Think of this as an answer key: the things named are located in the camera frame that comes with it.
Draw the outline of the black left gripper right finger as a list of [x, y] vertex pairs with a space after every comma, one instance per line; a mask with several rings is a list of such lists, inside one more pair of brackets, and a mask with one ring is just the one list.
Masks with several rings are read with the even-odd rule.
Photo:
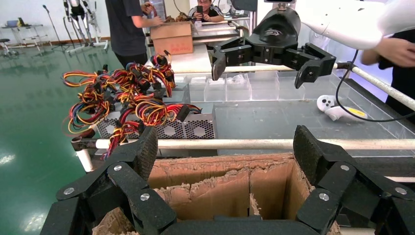
[[296, 127], [295, 159], [314, 187], [297, 221], [320, 235], [329, 232], [342, 209], [375, 224], [377, 235], [415, 232], [415, 193], [358, 164], [341, 146], [318, 140], [304, 125]]

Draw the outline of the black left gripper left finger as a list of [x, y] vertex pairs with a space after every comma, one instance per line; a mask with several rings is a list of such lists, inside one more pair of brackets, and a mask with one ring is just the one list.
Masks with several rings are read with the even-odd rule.
[[137, 141], [120, 146], [101, 167], [57, 192], [41, 234], [90, 235], [116, 208], [140, 234], [162, 234], [177, 215], [148, 184], [157, 151], [157, 132], [146, 127]]

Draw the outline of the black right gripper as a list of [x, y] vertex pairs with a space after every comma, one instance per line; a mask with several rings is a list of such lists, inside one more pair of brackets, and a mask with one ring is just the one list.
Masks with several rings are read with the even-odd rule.
[[[272, 9], [249, 37], [233, 37], [213, 46], [212, 80], [218, 80], [227, 66], [249, 61], [283, 65], [289, 57], [286, 51], [298, 48], [300, 28], [300, 17], [294, 9]], [[330, 75], [335, 62], [336, 57], [332, 54], [312, 43], [306, 43], [292, 58], [292, 65], [297, 71], [295, 88], [299, 89], [304, 83], [314, 83], [319, 77]]]

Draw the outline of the bare person hand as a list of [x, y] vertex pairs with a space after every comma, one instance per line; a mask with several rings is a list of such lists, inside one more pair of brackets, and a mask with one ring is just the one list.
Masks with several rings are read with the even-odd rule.
[[400, 67], [415, 66], [415, 45], [407, 40], [383, 38], [374, 51]]

